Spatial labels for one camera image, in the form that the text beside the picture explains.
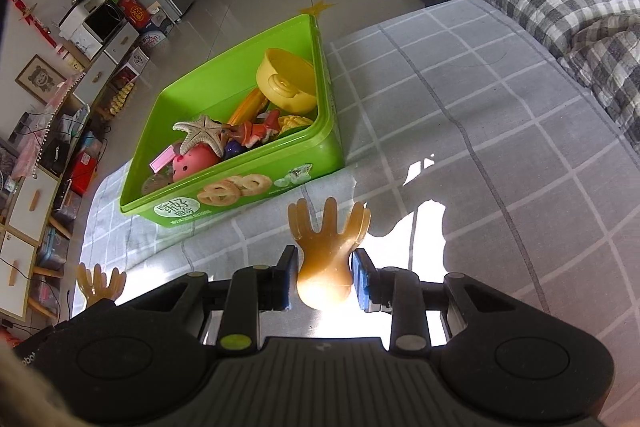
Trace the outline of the amber rubber hand toy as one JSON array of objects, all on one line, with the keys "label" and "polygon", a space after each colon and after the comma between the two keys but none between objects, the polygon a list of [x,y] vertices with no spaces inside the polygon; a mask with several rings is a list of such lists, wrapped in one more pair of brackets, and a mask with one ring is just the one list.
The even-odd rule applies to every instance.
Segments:
[{"label": "amber rubber hand toy", "polygon": [[296,289],[302,303],[318,311],[341,306],[352,292],[349,256],[367,235],[371,211],[356,202],[344,228],[337,228],[337,200],[330,197],[323,207],[319,232],[314,231],[306,199],[288,205],[288,227],[295,243],[302,248],[303,263]]}]

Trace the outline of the green plastic storage box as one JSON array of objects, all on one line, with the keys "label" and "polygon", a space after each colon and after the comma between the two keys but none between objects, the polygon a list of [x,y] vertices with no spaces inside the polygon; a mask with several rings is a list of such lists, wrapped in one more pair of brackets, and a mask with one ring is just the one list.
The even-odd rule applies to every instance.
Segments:
[{"label": "green plastic storage box", "polygon": [[[295,115],[260,92],[256,72],[266,49],[314,66],[317,106]],[[178,121],[207,115],[227,127],[217,165],[175,182],[171,161],[186,136]],[[160,92],[132,158],[119,209],[162,227],[213,216],[343,168],[331,79],[316,19],[297,15],[234,46]]]}]

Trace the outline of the pink pig toy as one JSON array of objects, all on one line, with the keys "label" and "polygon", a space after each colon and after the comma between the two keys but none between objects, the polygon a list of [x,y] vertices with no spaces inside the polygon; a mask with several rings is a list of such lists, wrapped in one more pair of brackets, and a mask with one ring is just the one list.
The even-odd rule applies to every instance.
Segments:
[{"label": "pink pig toy", "polygon": [[171,161],[172,179],[175,182],[186,179],[188,176],[217,165],[219,161],[219,156],[209,145],[200,143],[185,154],[174,157]]}]

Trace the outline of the beige starfish toy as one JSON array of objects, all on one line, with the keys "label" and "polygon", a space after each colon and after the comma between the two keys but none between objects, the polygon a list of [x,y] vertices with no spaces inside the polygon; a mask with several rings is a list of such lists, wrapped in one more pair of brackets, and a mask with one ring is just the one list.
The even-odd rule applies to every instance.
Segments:
[{"label": "beige starfish toy", "polygon": [[219,158],[224,156],[224,147],[227,143],[225,124],[207,115],[201,115],[194,121],[178,121],[172,129],[186,134],[179,148],[181,155],[186,155],[197,145],[205,144]]}]

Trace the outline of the grey checked table cloth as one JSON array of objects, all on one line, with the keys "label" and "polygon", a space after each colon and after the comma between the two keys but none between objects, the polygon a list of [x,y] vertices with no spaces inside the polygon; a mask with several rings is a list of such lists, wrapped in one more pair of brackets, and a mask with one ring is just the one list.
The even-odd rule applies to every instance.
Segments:
[{"label": "grey checked table cloth", "polygon": [[378,267],[463,272],[598,337],[615,361],[603,418],[635,421],[639,159],[593,97],[478,0],[357,31],[326,58],[345,168],[288,170],[277,197],[175,229],[119,212],[118,170],[93,197],[81,260],[126,271],[126,298],[188,271],[225,279],[278,259],[291,202],[361,200]]}]

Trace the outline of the wooden TV cabinet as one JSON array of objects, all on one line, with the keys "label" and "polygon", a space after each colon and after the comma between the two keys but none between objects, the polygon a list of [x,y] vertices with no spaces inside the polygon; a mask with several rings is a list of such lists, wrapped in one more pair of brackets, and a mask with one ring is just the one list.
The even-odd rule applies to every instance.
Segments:
[{"label": "wooden TV cabinet", "polygon": [[53,218],[55,203],[68,164],[85,133],[92,106],[139,38],[124,20],[99,50],[85,72],[63,82],[53,105],[29,118],[21,135],[23,152],[32,146],[32,168],[20,170],[1,220],[1,314],[24,321],[30,308],[30,279],[38,249]]}]

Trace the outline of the red storage box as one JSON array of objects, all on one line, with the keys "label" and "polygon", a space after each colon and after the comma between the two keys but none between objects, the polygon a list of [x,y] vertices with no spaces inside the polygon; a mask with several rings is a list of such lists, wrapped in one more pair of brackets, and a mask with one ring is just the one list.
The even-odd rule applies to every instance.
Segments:
[{"label": "red storage box", "polygon": [[70,170],[70,188],[78,195],[84,196],[88,187],[96,174],[98,161],[88,152],[80,152]]}]

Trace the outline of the yellow plastic bowl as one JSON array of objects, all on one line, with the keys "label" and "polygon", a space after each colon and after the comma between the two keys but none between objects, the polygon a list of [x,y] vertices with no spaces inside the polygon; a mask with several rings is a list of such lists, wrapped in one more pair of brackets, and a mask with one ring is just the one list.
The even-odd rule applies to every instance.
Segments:
[{"label": "yellow plastic bowl", "polygon": [[306,115],[317,106],[314,66],[291,52],[266,49],[256,82],[272,104],[290,114]]}]

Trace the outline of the framed cartoon portrait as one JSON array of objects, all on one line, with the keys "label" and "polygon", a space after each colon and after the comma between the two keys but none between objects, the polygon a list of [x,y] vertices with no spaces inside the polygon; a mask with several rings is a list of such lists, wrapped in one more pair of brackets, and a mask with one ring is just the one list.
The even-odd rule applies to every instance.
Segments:
[{"label": "framed cartoon portrait", "polygon": [[64,81],[65,78],[39,55],[35,55],[15,79],[19,86],[43,105],[52,100],[58,86]]}]

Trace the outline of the black microwave oven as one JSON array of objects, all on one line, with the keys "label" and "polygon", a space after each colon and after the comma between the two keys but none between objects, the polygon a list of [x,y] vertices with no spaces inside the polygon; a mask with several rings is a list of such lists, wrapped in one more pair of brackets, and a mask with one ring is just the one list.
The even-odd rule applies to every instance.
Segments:
[{"label": "black microwave oven", "polygon": [[119,28],[124,18],[122,10],[112,0],[106,0],[91,11],[82,24],[94,38],[104,43]]}]

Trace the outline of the white printer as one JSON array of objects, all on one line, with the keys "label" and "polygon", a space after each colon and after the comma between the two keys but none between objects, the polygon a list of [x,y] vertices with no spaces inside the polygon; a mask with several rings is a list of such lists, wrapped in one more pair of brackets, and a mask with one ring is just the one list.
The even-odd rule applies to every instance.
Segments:
[{"label": "white printer", "polygon": [[70,40],[75,30],[105,1],[106,0],[74,0],[72,6],[58,24],[60,36]]}]

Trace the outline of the red hanging wall decoration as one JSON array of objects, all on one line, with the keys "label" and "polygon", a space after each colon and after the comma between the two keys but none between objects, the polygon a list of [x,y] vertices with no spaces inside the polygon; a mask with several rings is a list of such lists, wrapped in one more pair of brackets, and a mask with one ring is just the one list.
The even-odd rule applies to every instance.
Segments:
[{"label": "red hanging wall decoration", "polygon": [[35,16],[34,9],[36,5],[27,6],[23,0],[10,1],[22,14],[22,20],[24,20],[28,26],[35,28],[35,30],[39,32],[39,35],[55,49],[58,55],[62,55],[65,50],[62,43],[58,43],[52,36],[50,29],[44,26],[43,23],[40,22],[40,19]]}]

